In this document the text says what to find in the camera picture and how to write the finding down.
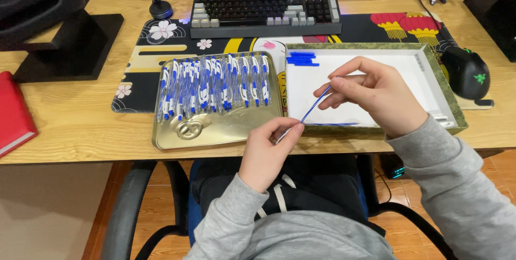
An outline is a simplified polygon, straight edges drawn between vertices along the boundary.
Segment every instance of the red notebook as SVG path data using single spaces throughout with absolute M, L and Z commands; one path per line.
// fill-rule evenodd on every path
M 35 137 L 38 131 L 23 94 L 10 72 L 0 72 L 0 157 Z

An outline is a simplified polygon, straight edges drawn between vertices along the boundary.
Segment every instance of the white wall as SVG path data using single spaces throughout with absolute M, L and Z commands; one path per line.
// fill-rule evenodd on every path
M 0 165 L 0 258 L 80 260 L 111 163 Z

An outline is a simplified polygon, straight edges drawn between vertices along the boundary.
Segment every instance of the mechanical keyboard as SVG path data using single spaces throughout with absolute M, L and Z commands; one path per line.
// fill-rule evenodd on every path
M 337 0 L 193 0 L 191 38 L 340 34 Z

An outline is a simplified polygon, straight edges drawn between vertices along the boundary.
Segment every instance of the black pants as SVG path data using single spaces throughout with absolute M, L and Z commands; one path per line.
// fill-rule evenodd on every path
M 240 169 L 242 158 L 214 158 L 205 160 L 192 182 L 192 195 L 200 204 L 202 216 L 210 203 L 220 197 Z M 292 179 L 295 188 L 282 176 Z M 324 211 L 363 223 L 380 235 L 385 230 L 365 220 L 357 183 L 357 161 L 349 154 L 293 155 L 287 157 L 280 174 L 267 189 L 270 197 L 262 208 L 267 215 L 280 212 L 278 199 L 273 191 L 281 185 L 288 211 Z

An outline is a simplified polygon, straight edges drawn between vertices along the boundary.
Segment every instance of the wooden floor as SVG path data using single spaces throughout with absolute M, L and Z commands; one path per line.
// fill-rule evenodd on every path
M 181 163 L 189 173 L 191 161 Z M 516 151 L 484 160 L 482 171 L 493 181 L 497 189 L 513 203 L 516 198 Z M 380 178 L 377 178 L 377 189 L 380 202 L 389 198 L 389 193 Z M 421 206 L 421 191 L 410 179 L 388 180 L 392 192 L 391 201 L 409 206 L 433 224 Z M 370 220 L 387 231 L 386 239 L 394 249 L 399 260 L 440 260 L 444 259 L 439 250 L 403 216 L 386 212 Z M 141 205 L 136 233 L 132 244 L 131 259 L 134 259 L 145 241 L 159 228 L 174 224 L 174 205 L 167 171 L 163 164 L 158 164 Z M 156 247 L 149 260 L 181 259 L 190 244 L 188 237 L 168 236 Z

